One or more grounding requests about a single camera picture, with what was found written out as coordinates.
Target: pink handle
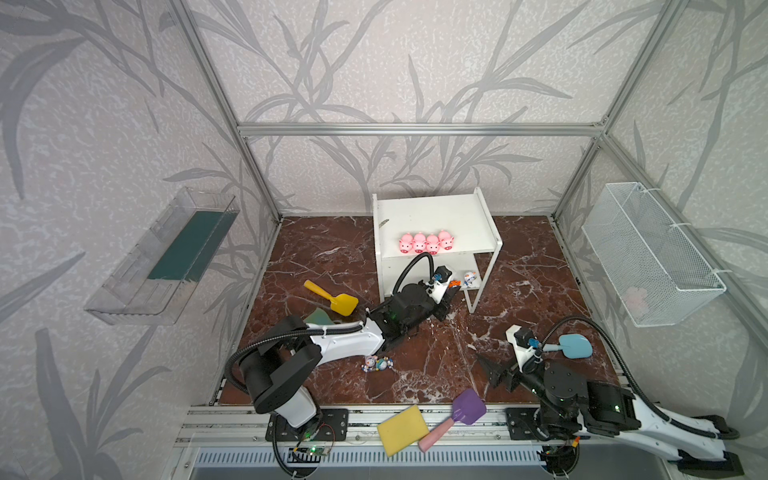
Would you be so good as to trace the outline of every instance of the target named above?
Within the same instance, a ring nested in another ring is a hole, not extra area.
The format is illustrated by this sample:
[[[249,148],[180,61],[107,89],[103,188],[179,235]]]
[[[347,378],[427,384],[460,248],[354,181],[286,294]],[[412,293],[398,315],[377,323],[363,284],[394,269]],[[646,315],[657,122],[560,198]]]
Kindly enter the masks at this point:
[[[437,425],[434,430],[427,434],[426,437],[419,440],[419,449],[421,449],[422,452],[429,450],[435,444],[435,442],[440,440],[440,437],[442,437],[448,431],[448,429],[453,427],[454,423],[455,422],[453,419],[447,419],[440,425]]]

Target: small figurine toy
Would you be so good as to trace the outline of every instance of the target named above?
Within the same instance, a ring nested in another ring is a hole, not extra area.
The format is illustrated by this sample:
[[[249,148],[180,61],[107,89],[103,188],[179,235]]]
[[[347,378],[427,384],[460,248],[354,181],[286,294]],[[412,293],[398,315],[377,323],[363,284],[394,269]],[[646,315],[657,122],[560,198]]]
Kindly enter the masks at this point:
[[[413,251],[416,253],[423,252],[427,247],[427,237],[424,236],[423,233],[418,232],[415,237],[413,237]]]
[[[395,363],[388,356],[379,358],[376,355],[368,355],[365,358],[365,363],[362,365],[362,370],[365,373],[378,372],[380,370],[391,369]]]
[[[478,273],[477,272],[467,272],[464,275],[464,284],[466,286],[469,286],[472,282],[477,280]]]
[[[430,255],[437,255],[438,250],[440,250],[440,240],[436,235],[430,235],[427,237],[426,246]]]
[[[400,251],[408,253],[413,249],[413,236],[410,233],[406,233],[400,239]]]
[[[446,232],[445,230],[442,230],[438,235],[438,238],[440,239],[441,247],[443,247],[446,250],[450,250],[453,248],[453,237],[451,237],[450,233]]]

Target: white wire mesh basket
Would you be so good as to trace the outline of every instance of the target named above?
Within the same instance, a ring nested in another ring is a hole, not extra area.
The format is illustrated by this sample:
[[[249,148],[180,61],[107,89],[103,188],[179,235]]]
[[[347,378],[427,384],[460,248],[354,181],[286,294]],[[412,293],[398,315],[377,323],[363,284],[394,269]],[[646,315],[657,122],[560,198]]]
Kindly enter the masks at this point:
[[[606,184],[581,229],[636,326],[675,325],[725,291],[640,183]]]

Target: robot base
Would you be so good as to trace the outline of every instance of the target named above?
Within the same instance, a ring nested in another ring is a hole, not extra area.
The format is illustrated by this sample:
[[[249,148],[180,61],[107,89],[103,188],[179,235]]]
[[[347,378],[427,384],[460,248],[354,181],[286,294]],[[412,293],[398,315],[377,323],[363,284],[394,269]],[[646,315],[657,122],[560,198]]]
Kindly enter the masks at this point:
[[[678,460],[677,469],[686,475],[698,478],[731,478],[744,475],[739,456],[731,452],[723,452],[722,462],[706,462],[683,452],[683,458]]]
[[[323,413],[321,423],[330,425],[331,429],[336,433],[336,441],[341,442],[346,440],[346,428],[349,421],[349,410],[347,409],[320,409]],[[277,430],[278,442],[293,442],[299,441],[299,435],[302,432],[292,427],[288,421],[286,421],[280,415],[272,415],[270,417],[270,424],[266,428],[266,440],[272,442],[274,432]],[[314,439],[308,440],[308,442],[331,442],[333,441],[333,433],[327,427],[323,427],[315,436]]]

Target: marble floor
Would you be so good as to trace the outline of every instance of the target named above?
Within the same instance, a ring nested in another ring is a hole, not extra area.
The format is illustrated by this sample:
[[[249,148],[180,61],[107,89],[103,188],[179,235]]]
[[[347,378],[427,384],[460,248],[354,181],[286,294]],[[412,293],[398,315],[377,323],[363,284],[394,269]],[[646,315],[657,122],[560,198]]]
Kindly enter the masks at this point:
[[[513,357],[505,339],[513,323],[530,326],[540,337],[560,318],[587,313],[578,287],[546,217],[494,217],[504,246],[474,314],[463,294],[454,299],[445,322],[424,322],[417,335],[393,353],[394,368],[364,373],[362,358],[341,359],[315,369],[305,383],[320,404],[450,403],[467,388],[486,402],[536,402],[523,389],[490,389],[476,359],[480,352],[497,362]],[[478,255],[484,271],[489,260]],[[439,265],[438,255],[435,264]],[[332,295],[348,293],[360,303],[349,319],[362,318],[379,302],[371,217],[289,217],[283,222],[240,346],[254,341],[289,314],[309,315],[328,303],[304,288],[313,282]],[[329,313],[332,319],[344,319]],[[549,356],[573,370],[607,382],[616,375],[597,334],[574,323],[562,333],[581,333],[592,342],[588,359]],[[230,385],[222,405],[247,405],[250,399]]]

